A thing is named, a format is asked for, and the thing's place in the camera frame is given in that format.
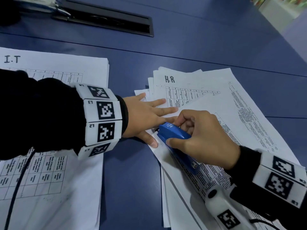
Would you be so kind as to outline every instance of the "blue stapler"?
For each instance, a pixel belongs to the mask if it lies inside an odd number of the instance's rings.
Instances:
[[[171,123],[165,123],[160,125],[157,131],[159,138],[165,144],[168,138],[189,139],[191,137],[191,135]],[[168,145],[166,146],[169,148],[169,150],[172,151],[172,153],[186,167],[187,170],[189,170],[194,175],[198,174],[201,167],[194,158],[184,154],[179,149],[171,148]]]

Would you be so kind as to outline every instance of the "left hand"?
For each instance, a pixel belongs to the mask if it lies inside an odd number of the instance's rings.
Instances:
[[[156,108],[166,102],[165,99],[158,99],[150,102],[140,101],[145,93],[137,96],[123,98],[129,114],[128,126],[124,134],[125,138],[136,136],[149,144],[151,147],[158,147],[156,140],[145,130],[158,127],[165,122],[173,123],[177,116],[164,118],[162,116],[178,111],[178,107]]]

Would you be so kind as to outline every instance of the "right hand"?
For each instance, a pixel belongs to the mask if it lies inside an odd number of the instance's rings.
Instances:
[[[238,161],[240,147],[226,134],[217,117],[208,111],[183,110],[173,124],[192,137],[170,138],[166,141],[170,147],[181,150],[198,162],[227,170]]]

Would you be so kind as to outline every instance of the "fingernail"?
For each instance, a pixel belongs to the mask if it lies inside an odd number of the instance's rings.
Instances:
[[[153,148],[157,148],[158,147],[158,143],[157,142],[152,142],[150,144],[150,146],[153,147]]]

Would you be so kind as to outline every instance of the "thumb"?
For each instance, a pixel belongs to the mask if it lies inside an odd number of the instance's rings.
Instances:
[[[172,148],[177,148],[180,151],[186,153],[187,139],[169,138],[166,140],[166,144]]]

